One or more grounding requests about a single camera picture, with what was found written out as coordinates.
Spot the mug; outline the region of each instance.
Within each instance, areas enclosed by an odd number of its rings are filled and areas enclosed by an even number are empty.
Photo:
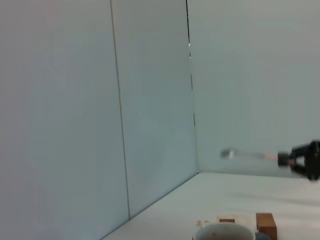
[[[219,222],[202,225],[192,240],[256,240],[256,235],[246,226],[233,222]]]

